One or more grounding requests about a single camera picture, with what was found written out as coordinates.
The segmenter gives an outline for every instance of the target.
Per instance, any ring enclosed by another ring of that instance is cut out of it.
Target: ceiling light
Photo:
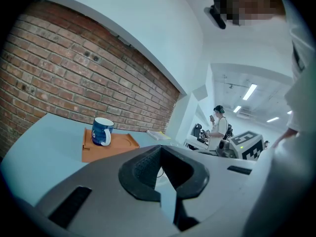
[[[275,120],[277,120],[277,119],[278,119],[278,117],[275,117],[275,118],[273,118],[273,119],[268,120],[267,122],[269,123],[269,122],[275,121]]]
[[[236,109],[234,110],[234,113],[238,112],[240,108],[241,108],[241,106],[238,105],[238,106],[236,107]]]
[[[256,84],[252,84],[250,88],[248,89],[247,93],[245,94],[245,96],[243,97],[243,100],[248,100],[251,94],[255,91],[256,87],[257,87]]]

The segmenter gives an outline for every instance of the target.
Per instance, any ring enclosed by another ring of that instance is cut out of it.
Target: black rubber grip
[[[250,175],[251,173],[251,169],[237,166],[229,166],[227,169],[244,175]]]
[[[211,8],[209,10],[209,13],[215,19],[215,21],[218,24],[219,28],[224,30],[226,28],[226,24],[225,24],[224,20],[221,18],[220,13],[216,11],[216,9],[214,8],[213,5],[211,6]]]
[[[49,219],[62,228],[67,228],[73,217],[91,193],[91,189],[77,187],[56,210],[49,216]]]
[[[155,186],[161,167],[179,199],[196,198],[209,180],[208,170],[203,164],[167,146],[156,146],[125,162],[119,169],[118,179],[136,199],[160,201]]]

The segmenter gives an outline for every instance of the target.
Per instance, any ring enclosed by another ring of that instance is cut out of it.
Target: black cable
[[[157,178],[161,177],[164,174],[164,170],[162,170],[162,174],[160,176],[158,176]]]

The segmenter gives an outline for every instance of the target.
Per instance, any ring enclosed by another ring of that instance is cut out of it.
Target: white table
[[[188,135],[185,140],[185,145],[186,144],[190,144],[197,149],[208,149],[208,145],[198,141],[197,137],[194,137],[193,135]]]
[[[39,199],[59,182],[87,163],[81,162],[85,124],[46,114],[28,129],[4,157],[0,170],[11,192],[35,206]],[[130,133],[140,147],[168,145],[188,149],[176,141],[156,141],[145,132],[114,129]]]

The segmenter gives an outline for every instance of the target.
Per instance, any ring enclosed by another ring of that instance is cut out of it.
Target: backpack
[[[227,132],[225,133],[225,136],[223,138],[223,140],[227,140],[230,137],[233,137],[233,128],[231,124],[228,124],[228,128],[227,128]]]

